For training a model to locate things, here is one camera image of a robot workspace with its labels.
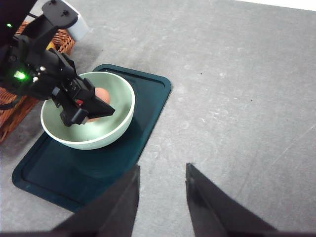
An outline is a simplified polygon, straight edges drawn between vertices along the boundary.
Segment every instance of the green led light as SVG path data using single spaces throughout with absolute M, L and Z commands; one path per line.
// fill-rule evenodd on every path
M 20 72 L 20 71 L 16 71 L 15 74 L 14 74 L 14 77 L 15 77 L 15 78 L 18 78 L 19 80 L 24 80 L 24 79 L 26 79 L 25 73 Z

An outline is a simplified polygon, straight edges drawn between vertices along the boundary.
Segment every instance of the brown egg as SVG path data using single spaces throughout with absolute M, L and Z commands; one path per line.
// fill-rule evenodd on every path
M 50 49 L 50 48 L 56 49 L 56 46 L 54 45 L 54 43 L 52 41 L 49 42 L 48 46 L 46 47 L 46 49 Z
M 105 103 L 110 104 L 111 97 L 110 97 L 109 92 L 106 89 L 100 88 L 100 87 L 96 87 L 95 88 L 95 95 L 97 97 L 99 97 L 101 100 L 105 101 Z M 88 119 L 87 122 L 93 122 L 93 121 L 96 121 L 98 119 L 99 118 Z

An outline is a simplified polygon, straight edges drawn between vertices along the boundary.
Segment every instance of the bowl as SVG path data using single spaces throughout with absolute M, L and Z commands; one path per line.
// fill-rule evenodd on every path
M 130 125 L 135 107 L 133 88 L 124 78 L 113 73 L 90 72 L 80 76 L 88 78 L 95 87 L 108 90 L 114 114 L 66 127 L 59 117 L 62 107 L 57 108 L 52 100 L 47 100 L 41 109 L 41 124 L 50 137 L 65 146 L 81 150 L 107 146 L 121 137 Z

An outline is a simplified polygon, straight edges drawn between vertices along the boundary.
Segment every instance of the floor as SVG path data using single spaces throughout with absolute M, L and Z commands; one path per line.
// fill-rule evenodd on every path
M 194 236 L 187 162 L 276 228 L 316 232 L 314 12 L 233 0 L 69 2 L 91 26 L 73 50 L 79 73 L 111 63 L 173 84 L 139 161 L 133 236 Z M 71 215 L 11 182 L 42 132 L 39 104 L 0 147 L 1 231 L 50 230 Z

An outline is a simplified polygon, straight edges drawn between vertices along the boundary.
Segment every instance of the tray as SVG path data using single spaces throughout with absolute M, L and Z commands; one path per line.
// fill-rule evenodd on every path
M 135 92 L 135 110 L 127 131 L 114 143 L 76 150 L 46 133 L 35 142 L 12 174 L 15 186 L 76 212 L 103 193 L 140 157 L 171 92 L 167 78 L 111 64 L 94 71 L 125 78 Z

